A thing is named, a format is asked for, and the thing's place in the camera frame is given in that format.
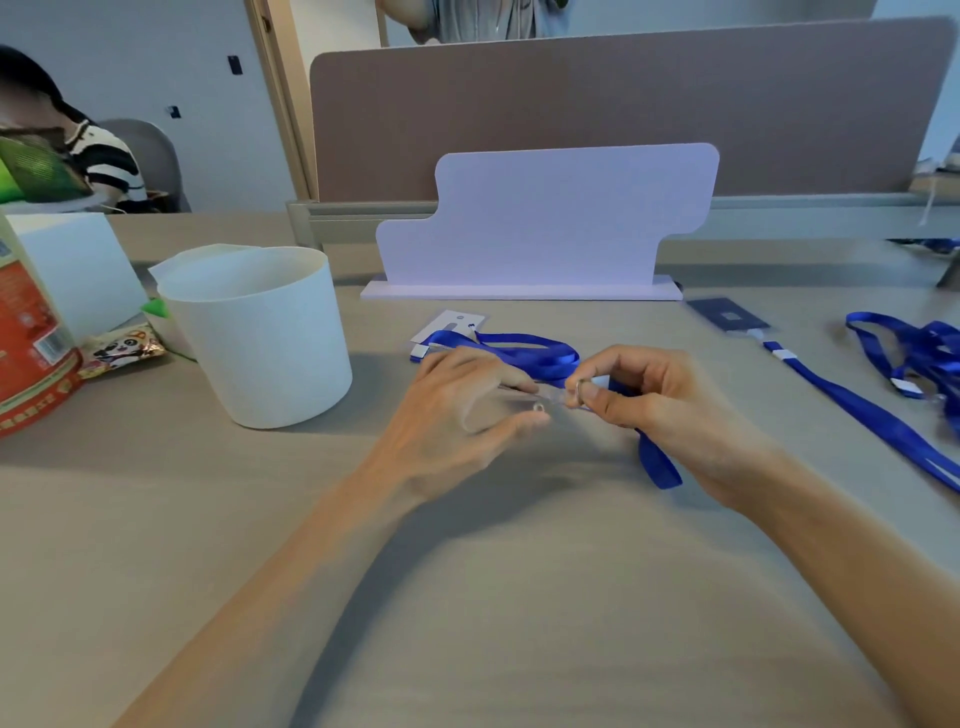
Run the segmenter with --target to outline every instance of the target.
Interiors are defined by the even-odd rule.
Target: white cylindrical container
[[[162,276],[157,292],[230,417],[256,429],[325,412],[353,381],[326,255],[249,248]]]

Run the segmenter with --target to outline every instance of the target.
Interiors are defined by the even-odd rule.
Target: person
[[[130,148],[63,100],[43,68],[15,48],[0,45],[0,128],[63,129],[66,151],[106,208],[153,211]]]
[[[565,36],[569,0],[377,0],[423,45]]]
[[[589,381],[600,375],[642,394],[600,389]],[[400,521],[549,424],[548,413],[529,410],[467,432],[474,403],[501,386],[537,390],[488,352],[427,356],[360,467],[320,497],[114,728],[286,726],[337,619]],[[960,725],[960,586],[950,575],[748,422],[683,352],[612,347],[581,363],[566,392],[568,406],[579,392],[608,423],[642,429],[766,533],[917,725]]]

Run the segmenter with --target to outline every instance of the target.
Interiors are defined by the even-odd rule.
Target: black hair
[[[86,114],[63,101],[57,84],[39,63],[9,45],[0,45],[0,81],[46,94],[53,102],[54,109],[70,121],[77,124],[86,121]]]

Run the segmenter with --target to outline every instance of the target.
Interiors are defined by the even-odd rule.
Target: brown partition panel
[[[694,141],[717,195],[902,191],[955,39],[927,17],[323,54],[320,200],[436,200],[448,152]]]

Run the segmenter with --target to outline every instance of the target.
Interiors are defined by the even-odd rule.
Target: purple display stand
[[[678,301],[660,241],[707,219],[709,144],[451,154],[437,212],[376,231],[364,298]]]

